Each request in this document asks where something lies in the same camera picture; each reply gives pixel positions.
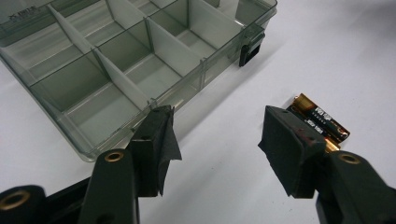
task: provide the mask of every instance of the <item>white table surface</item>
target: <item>white table surface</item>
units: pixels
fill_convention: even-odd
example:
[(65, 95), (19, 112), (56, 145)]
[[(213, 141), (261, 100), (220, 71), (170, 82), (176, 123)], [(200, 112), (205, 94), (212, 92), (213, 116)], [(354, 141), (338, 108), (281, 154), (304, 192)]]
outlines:
[[(261, 140), (266, 105), (304, 92), (351, 131), (344, 150), (396, 187), (396, 2), (278, 3), (262, 49), (176, 113), (183, 161), (163, 197), (140, 199), (143, 224), (318, 223), (315, 199), (288, 198)], [(0, 191), (35, 184), (48, 195), (91, 174), (21, 84), (0, 64)]]

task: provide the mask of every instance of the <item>aa battery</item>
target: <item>aa battery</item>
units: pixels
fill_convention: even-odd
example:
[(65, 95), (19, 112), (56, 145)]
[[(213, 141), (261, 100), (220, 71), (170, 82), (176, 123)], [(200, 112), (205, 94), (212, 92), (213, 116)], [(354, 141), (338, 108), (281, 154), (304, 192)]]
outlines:
[(303, 93), (294, 98), (290, 108), (297, 110), (305, 119), (311, 119), (316, 125), (326, 131), (336, 143), (341, 143), (349, 137), (350, 132), (347, 129)]

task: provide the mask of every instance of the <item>plastic organizer box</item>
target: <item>plastic organizer box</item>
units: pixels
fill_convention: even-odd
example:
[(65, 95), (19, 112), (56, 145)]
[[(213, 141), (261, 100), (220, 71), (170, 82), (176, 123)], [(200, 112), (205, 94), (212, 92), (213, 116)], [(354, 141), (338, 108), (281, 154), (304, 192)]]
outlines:
[(276, 14), (276, 0), (4, 4), (3, 62), (84, 161), (128, 143), (150, 109), (178, 109), (230, 64), (244, 65)]

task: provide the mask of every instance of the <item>black plastic latch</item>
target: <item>black plastic latch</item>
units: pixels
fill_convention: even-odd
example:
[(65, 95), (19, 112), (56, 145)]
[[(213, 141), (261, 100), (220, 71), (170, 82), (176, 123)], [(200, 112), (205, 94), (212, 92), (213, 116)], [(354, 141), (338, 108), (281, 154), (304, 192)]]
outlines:
[(239, 58), (239, 66), (242, 67), (247, 64), (260, 51), (260, 45), (265, 38), (265, 34), (259, 34), (252, 39), (247, 45), (242, 46), (241, 56)]

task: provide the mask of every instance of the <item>brass screw insert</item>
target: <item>brass screw insert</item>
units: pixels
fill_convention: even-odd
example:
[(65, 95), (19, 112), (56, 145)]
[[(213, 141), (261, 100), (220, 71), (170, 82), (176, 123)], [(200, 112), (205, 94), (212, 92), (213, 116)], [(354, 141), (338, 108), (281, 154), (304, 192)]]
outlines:
[(6, 198), (0, 201), (0, 210), (7, 211), (16, 208), (29, 200), (30, 193), (26, 190), (18, 190), (9, 194)]
[(354, 165), (361, 163), (361, 161), (358, 158), (356, 158), (355, 156), (346, 154), (346, 153), (340, 154), (338, 156), (338, 158), (341, 161), (344, 161), (344, 162), (347, 162), (347, 163), (350, 163), (350, 164), (354, 164)]
[(108, 162), (119, 161), (122, 159), (123, 153), (122, 152), (112, 152), (105, 156), (105, 160)]

